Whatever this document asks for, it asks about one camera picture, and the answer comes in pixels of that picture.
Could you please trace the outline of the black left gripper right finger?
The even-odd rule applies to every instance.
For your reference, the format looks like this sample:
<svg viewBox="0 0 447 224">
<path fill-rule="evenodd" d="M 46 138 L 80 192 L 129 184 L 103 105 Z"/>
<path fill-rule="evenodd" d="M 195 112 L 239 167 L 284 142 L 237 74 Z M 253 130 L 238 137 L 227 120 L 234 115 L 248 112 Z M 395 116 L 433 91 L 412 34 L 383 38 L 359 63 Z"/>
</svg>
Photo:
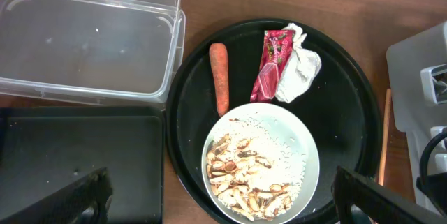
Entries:
<svg viewBox="0 0 447 224">
<path fill-rule="evenodd" d="M 338 167 L 331 188 L 341 223 L 354 223 L 356 206 L 377 223 L 445 223 L 446 218 L 414 204 L 356 172 Z"/>
</svg>

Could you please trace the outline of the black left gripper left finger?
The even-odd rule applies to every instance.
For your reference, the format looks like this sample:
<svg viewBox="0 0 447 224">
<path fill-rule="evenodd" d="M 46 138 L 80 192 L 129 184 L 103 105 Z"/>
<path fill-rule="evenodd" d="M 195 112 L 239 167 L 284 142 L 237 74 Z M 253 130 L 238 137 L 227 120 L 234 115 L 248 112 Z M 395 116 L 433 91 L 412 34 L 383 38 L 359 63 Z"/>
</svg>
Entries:
<svg viewBox="0 0 447 224">
<path fill-rule="evenodd" d="M 107 223 L 112 183 L 108 169 L 97 169 L 2 223 Z"/>
</svg>

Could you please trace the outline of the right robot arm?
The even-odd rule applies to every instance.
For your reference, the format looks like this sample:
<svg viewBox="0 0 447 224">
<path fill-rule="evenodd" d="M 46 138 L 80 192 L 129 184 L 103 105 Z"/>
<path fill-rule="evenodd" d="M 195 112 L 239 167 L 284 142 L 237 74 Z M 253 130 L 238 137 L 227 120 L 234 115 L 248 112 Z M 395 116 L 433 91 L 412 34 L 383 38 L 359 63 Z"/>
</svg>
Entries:
<svg viewBox="0 0 447 224">
<path fill-rule="evenodd" d="M 446 127 L 435 126 L 430 135 L 420 157 L 416 187 L 434 211 L 446 217 Z"/>
</svg>

